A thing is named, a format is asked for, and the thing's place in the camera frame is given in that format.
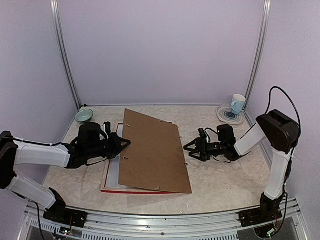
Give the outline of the cat and books photo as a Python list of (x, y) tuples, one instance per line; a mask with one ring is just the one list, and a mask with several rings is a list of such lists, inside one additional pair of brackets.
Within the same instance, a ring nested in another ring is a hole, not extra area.
[(120, 155), (109, 161), (106, 173), (106, 180), (104, 184), (104, 187), (106, 189), (115, 189), (115, 191), (118, 191), (119, 189), (127, 188), (126, 186), (119, 184), (120, 161)]

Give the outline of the red wooden picture frame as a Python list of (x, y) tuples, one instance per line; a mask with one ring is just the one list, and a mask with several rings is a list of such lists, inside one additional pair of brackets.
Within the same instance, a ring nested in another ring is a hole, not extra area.
[(124, 118), (123, 123), (117, 125), (116, 133), (120, 137), (129, 138), (132, 144), (116, 158), (105, 164), (101, 192), (133, 195), (170, 194), (169, 191), (164, 191), (158, 186), (152, 186), (151, 180), (154, 175), (151, 166), (155, 163), (152, 157), (156, 156), (156, 152), (149, 148), (139, 150), (138, 147), (145, 146), (145, 140), (141, 140), (134, 134), (143, 128), (134, 127), (134, 132), (125, 130), (130, 126), (131, 121), (127, 117)]

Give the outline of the brown frame backing board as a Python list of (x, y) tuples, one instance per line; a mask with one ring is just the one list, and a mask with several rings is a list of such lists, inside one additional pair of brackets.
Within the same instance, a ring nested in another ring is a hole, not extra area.
[(126, 109), (122, 137), (131, 144), (120, 154), (120, 185), (156, 192), (192, 193), (176, 124)]

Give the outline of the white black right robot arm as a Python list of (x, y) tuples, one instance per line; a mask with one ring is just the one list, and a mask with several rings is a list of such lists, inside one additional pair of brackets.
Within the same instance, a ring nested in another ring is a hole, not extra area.
[(201, 162), (224, 156), (228, 163), (232, 163), (268, 140), (272, 147), (271, 170), (260, 198), (260, 207), (255, 212), (260, 222), (266, 222), (275, 214), (287, 195), (286, 182), (291, 174), (292, 159), (302, 134), (302, 125), (299, 115), (293, 120), (277, 109), (266, 109), (255, 121), (240, 139), (236, 139), (231, 125), (219, 125), (215, 130), (217, 142), (211, 142), (206, 129), (200, 128), (199, 137), (186, 144), (183, 149), (190, 157)]

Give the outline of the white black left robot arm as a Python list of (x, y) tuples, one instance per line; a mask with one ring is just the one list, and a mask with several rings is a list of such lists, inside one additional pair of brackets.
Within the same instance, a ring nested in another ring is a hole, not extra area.
[(17, 167), (39, 165), (78, 169), (90, 166), (91, 159), (112, 160), (125, 150), (131, 141), (111, 131), (110, 122), (99, 125), (85, 123), (71, 143), (40, 143), (14, 137), (10, 131), (0, 134), (0, 188), (43, 206), (47, 213), (63, 223), (70, 211), (60, 194), (51, 187), (18, 173)]

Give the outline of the round swirl pattern plate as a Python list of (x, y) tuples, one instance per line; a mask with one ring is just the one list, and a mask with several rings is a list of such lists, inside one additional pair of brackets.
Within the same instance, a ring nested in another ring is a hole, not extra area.
[(228, 125), (241, 125), (245, 121), (244, 113), (232, 113), (231, 107), (229, 105), (218, 106), (216, 109), (216, 116), (221, 122)]

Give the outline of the green ceramic bowl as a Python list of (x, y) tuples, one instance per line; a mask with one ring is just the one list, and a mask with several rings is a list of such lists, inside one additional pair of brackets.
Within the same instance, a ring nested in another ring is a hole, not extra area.
[(94, 112), (91, 109), (81, 109), (75, 114), (74, 120), (78, 123), (84, 124), (89, 122), (93, 116)]

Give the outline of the light blue ceramic mug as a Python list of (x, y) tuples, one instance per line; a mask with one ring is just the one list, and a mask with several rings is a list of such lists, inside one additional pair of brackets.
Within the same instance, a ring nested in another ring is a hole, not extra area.
[(231, 112), (235, 115), (239, 115), (242, 112), (245, 103), (246, 98), (243, 95), (234, 94), (230, 105)]

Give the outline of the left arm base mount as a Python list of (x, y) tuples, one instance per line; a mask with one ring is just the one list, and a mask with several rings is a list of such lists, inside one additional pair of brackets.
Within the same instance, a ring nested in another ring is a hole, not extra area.
[(87, 216), (87, 212), (67, 208), (63, 204), (54, 204), (51, 208), (46, 209), (43, 214), (44, 219), (78, 228), (84, 228)]

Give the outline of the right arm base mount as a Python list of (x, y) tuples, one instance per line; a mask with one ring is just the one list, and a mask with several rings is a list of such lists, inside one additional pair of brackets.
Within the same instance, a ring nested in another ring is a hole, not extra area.
[(239, 212), (239, 220), (242, 227), (249, 227), (258, 225), (276, 219), (282, 218), (280, 210), (280, 203), (282, 202), (285, 194), (283, 193), (279, 198), (271, 200), (264, 193), (261, 194), (260, 205), (257, 208), (249, 210), (242, 210)]

